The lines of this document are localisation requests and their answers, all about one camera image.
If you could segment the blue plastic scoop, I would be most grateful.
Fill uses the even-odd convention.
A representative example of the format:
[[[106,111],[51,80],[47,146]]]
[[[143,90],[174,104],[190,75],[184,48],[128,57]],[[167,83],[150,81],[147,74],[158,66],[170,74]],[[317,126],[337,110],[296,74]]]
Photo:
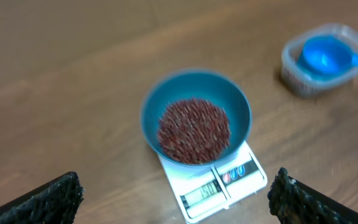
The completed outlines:
[[[358,67],[358,54],[332,35],[316,36],[303,45],[298,65],[314,77],[336,78]]]

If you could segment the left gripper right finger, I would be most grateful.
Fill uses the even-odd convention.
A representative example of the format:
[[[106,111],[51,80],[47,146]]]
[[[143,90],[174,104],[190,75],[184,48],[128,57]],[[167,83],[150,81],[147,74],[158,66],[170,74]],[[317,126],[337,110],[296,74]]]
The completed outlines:
[[[284,167],[267,197],[281,224],[358,224],[357,212],[290,177]]]

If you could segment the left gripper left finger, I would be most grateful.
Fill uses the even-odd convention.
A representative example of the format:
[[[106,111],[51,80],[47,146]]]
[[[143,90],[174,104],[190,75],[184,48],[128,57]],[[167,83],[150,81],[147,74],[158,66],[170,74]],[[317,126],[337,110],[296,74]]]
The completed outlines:
[[[0,224],[73,224],[83,192],[77,173],[67,172],[0,206]]]

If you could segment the blue bowl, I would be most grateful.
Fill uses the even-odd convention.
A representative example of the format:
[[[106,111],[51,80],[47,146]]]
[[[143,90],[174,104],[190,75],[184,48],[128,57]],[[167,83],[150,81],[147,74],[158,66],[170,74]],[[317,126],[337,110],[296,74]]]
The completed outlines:
[[[170,103],[190,98],[208,100],[225,110],[231,130],[230,146],[219,159],[204,164],[184,164],[169,158],[157,140],[158,122]],[[205,69],[184,69],[160,80],[147,93],[140,107],[139,121],[145,141],[162,158],[183,167],[208,167],[236,155],[250,135],[252,110],[244,92],[226,76]]]

